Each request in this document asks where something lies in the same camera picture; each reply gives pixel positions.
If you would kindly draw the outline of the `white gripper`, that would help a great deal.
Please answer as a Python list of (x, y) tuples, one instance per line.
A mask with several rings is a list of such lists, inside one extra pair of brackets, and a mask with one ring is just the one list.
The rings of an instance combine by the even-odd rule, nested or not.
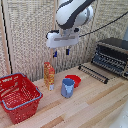
[[(57, 48), (75, 45), (79, 42), (79, 29), (67, 29), (60, 34), (59, 30), (52, 30), (46, 35), (47, 41), (46, 46), (49, 48)], [(66, 49), (66, 55), (70, 55), (70, 49)], [(57, 57), (57, 50), (54, 49), (53, 58)]]

